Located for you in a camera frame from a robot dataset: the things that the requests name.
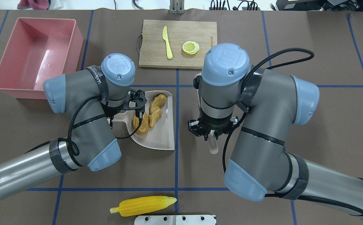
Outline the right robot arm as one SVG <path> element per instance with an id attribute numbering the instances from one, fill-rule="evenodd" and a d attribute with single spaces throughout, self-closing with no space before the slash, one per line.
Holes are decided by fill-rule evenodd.
<path id="1" fill-rule="evenodd" d="M 317 85 L 293 75 L 264 68 L 263 64 L 288 52 L 309 57 L 277 67 L 310 60 L 310 50 L 292 47 L 276 52 L 256 65 L 236 44 L 221 43 L 205 55 L 201 74 L 193 80 L 200 117 L 188 121 L 189 131 L 205 140 L 234 130 L 240 134 L 223 166 L 226 187 L 250 201 L 265 197 L 319 203 L 363 221 L 363 178 L 342 174 L 284 151 L 293 124 L 306 124 L 319 102 Z"/>

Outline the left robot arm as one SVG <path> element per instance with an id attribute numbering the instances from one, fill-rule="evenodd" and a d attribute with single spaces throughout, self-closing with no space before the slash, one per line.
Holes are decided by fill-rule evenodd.
<path id="1" fill-rule="evenodd" d="M 121 53 L 106 56 L 100 66 L 89 66 L 43 83 L 51 109 L 65 113 L 70 124 L 66 138 L 55 138 L 0 164 L 0 201 L 60 175 L 88 166 L 99 171 L 122 156 L 107 117 L 130 110 L 130 101 L 142 104 L 142 91 L 130 88 L 135 63 Z"/>

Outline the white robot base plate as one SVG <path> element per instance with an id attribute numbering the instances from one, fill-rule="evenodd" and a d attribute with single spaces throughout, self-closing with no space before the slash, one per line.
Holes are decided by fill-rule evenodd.
<path id="1" fill-rule="evenodd" d="M 134 225 L 216 225 L 214 215 L 146 215 L 137 216 Z"/>

